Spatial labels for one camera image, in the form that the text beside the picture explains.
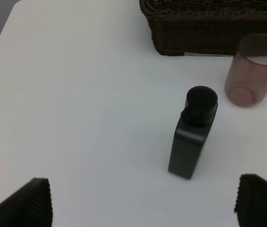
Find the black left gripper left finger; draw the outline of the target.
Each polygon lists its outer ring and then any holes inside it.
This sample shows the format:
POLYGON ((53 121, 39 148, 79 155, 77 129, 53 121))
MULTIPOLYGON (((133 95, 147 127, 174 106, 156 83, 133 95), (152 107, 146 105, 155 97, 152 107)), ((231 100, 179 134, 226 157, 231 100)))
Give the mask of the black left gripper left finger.
POLYGON ((47 178, 33 178, 0 203, 0 227, 51 227, 53 207, 47 178))

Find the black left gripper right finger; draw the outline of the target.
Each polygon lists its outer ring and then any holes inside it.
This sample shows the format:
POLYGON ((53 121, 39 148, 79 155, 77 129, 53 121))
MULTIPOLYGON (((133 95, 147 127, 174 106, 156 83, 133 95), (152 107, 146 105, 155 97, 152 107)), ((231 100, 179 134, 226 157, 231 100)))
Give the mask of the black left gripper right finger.
POLYGON ((267 227, 267 181, 256 174, 240 176, 234 213, 240 227, 267 227))

